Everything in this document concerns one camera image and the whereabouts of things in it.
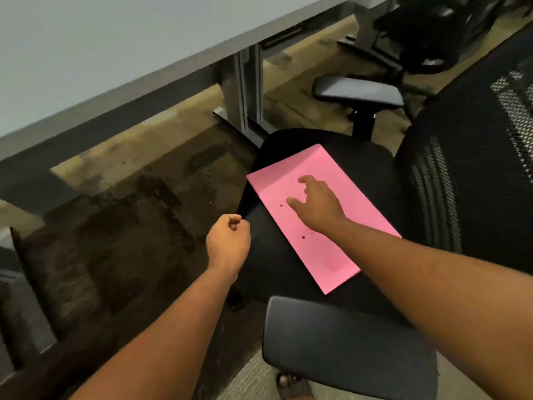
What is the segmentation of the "person's right hand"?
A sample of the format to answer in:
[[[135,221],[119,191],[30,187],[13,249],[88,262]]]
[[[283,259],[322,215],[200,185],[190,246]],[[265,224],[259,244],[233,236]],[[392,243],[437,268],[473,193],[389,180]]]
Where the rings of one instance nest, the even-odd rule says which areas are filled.
[[[324,181],[316,180],[312,175],[303,175],[298,182],[305,185],[304,215],[298,218],[311,230],[323,235],[347,220],[341,203]]]

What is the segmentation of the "person's left hand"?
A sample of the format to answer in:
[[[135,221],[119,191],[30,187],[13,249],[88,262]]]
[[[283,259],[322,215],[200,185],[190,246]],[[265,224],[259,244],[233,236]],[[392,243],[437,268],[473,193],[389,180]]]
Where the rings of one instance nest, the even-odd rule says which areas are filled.
[[[242,218],[237,230],[228,227],[227,214],[212,225],[206,237],[208,268],[234,283],[250,251],[250,223]]]

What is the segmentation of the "person's left forearm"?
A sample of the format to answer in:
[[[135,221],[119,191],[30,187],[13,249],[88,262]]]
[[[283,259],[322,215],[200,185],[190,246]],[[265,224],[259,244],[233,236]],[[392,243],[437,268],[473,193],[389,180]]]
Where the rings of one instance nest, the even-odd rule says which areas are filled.
[[[69,400],[191,400],[240,265],[210,262],[156,321]]]

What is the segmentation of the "person's right forearm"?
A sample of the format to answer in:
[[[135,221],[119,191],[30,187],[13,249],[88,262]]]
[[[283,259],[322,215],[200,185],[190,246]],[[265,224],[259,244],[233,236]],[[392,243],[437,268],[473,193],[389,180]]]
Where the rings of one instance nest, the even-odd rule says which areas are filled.
[[[494,400],[533,400],[533,276],[330,219],[335,242]]]

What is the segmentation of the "pink paper sheet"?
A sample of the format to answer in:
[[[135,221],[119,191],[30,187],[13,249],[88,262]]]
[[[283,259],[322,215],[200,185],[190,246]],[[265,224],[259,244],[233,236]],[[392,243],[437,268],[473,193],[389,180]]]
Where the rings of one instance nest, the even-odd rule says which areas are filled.
[[[302,175],[326,182],[350,220],[390,235],[401,235],[319,144],[247,175],[276,230],[285,237],[323,294],[329,294],[358,274],[360,268],[327,237],[305,226],[286,204],[287,197],[305,200],[304,186],[297,181]]]

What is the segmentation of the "grey metal desk leg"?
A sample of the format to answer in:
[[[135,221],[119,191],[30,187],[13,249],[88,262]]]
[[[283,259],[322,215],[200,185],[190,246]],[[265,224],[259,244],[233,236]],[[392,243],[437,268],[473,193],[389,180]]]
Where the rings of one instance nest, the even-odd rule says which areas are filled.
[[[218,68],[224,106],[214,109],[213,114],[260,148],[276,132],[264,117],[262,44],[224,58]]]
[[[400,70],[401,65],[390,48],[391,43],[387,41],[384,47],[380,47],[379,41],[384,39],[384,34],[374,28],[374,22],[378,18],[398,6],[396,0],[350,0],[349,4],[358,30],[356,34],[337,40],[337,45],[385,68]]]

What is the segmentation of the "black mesh office chair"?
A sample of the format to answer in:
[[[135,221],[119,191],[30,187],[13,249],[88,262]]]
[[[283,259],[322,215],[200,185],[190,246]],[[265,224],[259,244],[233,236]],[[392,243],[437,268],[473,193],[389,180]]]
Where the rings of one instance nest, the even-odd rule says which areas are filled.
[[[283,129],[253,172],[321,145],[402,237],[533,275],[533,22],[443,88],[393,156],[371,141]],[[237,280],[245,298],[312,301],[413,328],[362,273],[323,294],[247,182],[252,227]]]

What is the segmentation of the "person's sandalled foot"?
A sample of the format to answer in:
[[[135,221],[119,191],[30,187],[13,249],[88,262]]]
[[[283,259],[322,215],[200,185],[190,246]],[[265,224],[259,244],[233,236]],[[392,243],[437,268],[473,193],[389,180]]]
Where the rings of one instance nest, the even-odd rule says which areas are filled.
[[[306,379],[288,373],[276,375],[279,400],[315,400],[310,383]]]

